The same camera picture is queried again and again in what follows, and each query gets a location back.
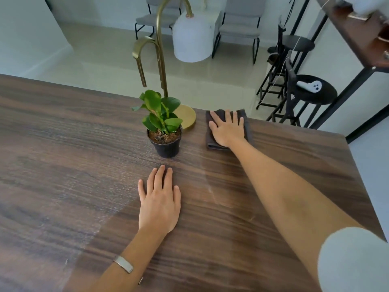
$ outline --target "finger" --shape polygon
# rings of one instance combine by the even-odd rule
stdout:
[[[159,167],[157,173],[155,174],[154,189],[162,190],[162,177],[164,172],[165,172],[165,165],[162,165],[161,167]]]
[[[211,111],[211,116],[214,119],[214,121],[215,121],[215,123],[217,124],[218,127],[223,123],[221,118],[214,111]]]
[[[234,111],[233,113],[232,113],[232,123],[234,123],[234,124],[238,124],[238,112],[237,111]]]
[[[180,212],[181,210],[181,191],[178,185],[173,188],[173,201],[175,209]]]
[[[226,110],[226,123],[231,123],[231,111]]]
[[[157,173],[157,168],[154,168],[147,180],[147,193],[152,193],[154,190],[154,178],[155,178],[155,173]]]
[[[143,201],[146,198],[146,193],[143,188],[143,180],[141,179],[138,181],[138,193],[139,193],[140,203],[143,203]]]
[[[168,168],[165,175],[165,181],[163,182],[163,189],[171,190],[173,186],[172,180],[173,180],[173,169]]]
[[[243,126],[244,126],[244,118],[241,117],[239,120],[239,127],[241,127],[243,129]]]
[[[209,125],[209,128],[211,129],[212,133],[214,133],[217,130],[217,125],[215,122],[209,121],[208,125]]]

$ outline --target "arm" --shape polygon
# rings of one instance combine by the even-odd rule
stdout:
[[[211,115],[215,140],[234,152],[275,226],[318,281],[317,261],[324,241],[345,227],[362,226],[309,182],[252,147],[236,112],[231,120],[226,111],[226,122],[214,112]]]
[[[173,170],[166,172],[162,188],[165,166],[154,168],[147,180],[147,195],[143,181],[139,180],[140,197],[139,231],[126,247],[121,256],[132,266],[128,274],[116,262],[86,292],[123,292],[133,291],[142,278],[151,258],[164,237],[173,230],[181,209],[181,193],[178,186],[172,187]]]

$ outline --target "dark gray cloth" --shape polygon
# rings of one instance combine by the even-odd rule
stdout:
[[[246,140],[249,143],[252,144],[252,132],[250,130],[250,124],[249,124],[249,120],[247,118],[246,112],[245,112],[244,109],[238,110],[237,112],[238,112],[238,119],[240,119],[241,117],[244,118],[244,137],[246,138]],[[217,110],[217,111],[215,111],[215,113],[223,121],[226,121],[226,112],[224,110]],[[207,147],[209,149],[219,149],[219,150],[222,150],[222,151],[229,151],[230,149],[228,147],[219,145],[216,142],[214,136],[212,135],[212,131],[209,128],[208,123],[209,123],[209,121],[213,121],[214,119],[212,118],[210,111],[207,111],[205,113],[205,120],[207,121],[207,136],[206,136]]]

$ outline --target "hand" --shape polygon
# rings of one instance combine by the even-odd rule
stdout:
[[[139,230],[143,227],[161,231],[163,235],[173,230],[181,210],[181,192],[178,186],[172,187],[173,169],[168,168],[162,188],[165,166],[154,168],[147,180],[147,195],[143,180],[138,182],[140,197]]]
[[[230,147],[231,141],[235,138],[244,139],[244,119],[241,117],[238,123],[238,113],[236,111],[233,112],[231,120],[230,110],[226,110],[225,122],[214,111],[211,111],[211,116],[215,122],[209,121],[209,128],[218,144]]]

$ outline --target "beige tile floor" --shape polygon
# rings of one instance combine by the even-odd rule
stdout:
[[[85,24],[60,23],[60,27],[74,53],[38,79],[131,97],[139,97],[147,89],[162,92],[152,45],[142,51],[147,88],[142,86],[132,57],[134,31]],[[183,63],[174,56],[171,36],[163,37],[163,45],[170,96],[193,108],[245,108],[250,117],[269,116],[272,108],[255,110],[258,102],[255,92],[268,67],[266,49],[259,49],[255,65],[250,46],[228,43],[220,44],[214,59]],[[266,100],[278,102],[273,94]]]

